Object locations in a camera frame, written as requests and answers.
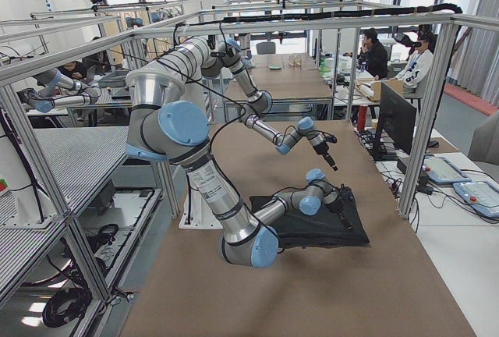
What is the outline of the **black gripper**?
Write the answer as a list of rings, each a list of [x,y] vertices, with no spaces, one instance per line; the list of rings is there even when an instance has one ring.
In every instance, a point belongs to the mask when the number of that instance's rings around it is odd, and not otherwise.
[[[316,153],[321,155],[333,170],[338,170],[336,161],[328,153],[329,147],[327,145],[327,141],[322,136],[315,136],[311,140],[311,145]]]
[[[346,218],[344,214],[344,204],[342,201],[342,197],[338,193],[336,193],[334,197],[331,197],[331,200],[327,202],[327,208],[329,212],[338,215],[340,222],[348,231],[353,230],[351,222]]]

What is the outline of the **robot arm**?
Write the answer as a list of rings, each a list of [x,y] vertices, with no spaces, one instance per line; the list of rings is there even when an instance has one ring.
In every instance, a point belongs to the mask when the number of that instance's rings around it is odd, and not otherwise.
[[[315,215],[321,207],[336,211],[340,194],[319,169],[306,175],[306,187],[277,193],[252,212],[218,166],[211,150],[208,119],[201,107],[183,99],[186,85],[199,76],[215,76],[229,69],[246,103],[243,124],[288,153],[307,139],[316,153],[329,158],[326,137],[311,118],[301,119],[289,133],[280,133],[262,120],[271,96],[253,82],[239,51],[230,43],[216,44],[191,37],[165,55],[135,69],[126,77],[133,89],[126,153],[148,161],[169,162],[185,169],[223,229],[220,255],[229,264],[266,268],[278,255],[279,238],[272,223],[292,209]]]
[[[240,48],[233,40],[224,40],[219,43],[216,51],[211,53],[222,67],[229,69],[242,92],[246,101],[241,107],[239,120],[247,128],[269,140],[281,155],[288,154],[301,139],[308,140],[316,154],[320,155],[333,170],[337,170],[334,159],[329,154],[328,142],[335,141],[332,136],[326,136],[319,130],[310,117],[300,119],[298,123],[283,132],[277,131],[264,121],[272,107],[272,96],[266,90],[260,90],[251,77],[246,63],[240,55]]]

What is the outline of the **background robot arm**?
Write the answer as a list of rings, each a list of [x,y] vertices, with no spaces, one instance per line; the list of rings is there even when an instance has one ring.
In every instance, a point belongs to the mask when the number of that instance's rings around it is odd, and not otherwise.
[[[81,107],[95,104],[101,95],[98,87],[92,87],[80,80],[63,75],[58,69],[34,75],[41,90],[25,89],[19,93],[23,103],[39,112],[49,112],[57,107]]]

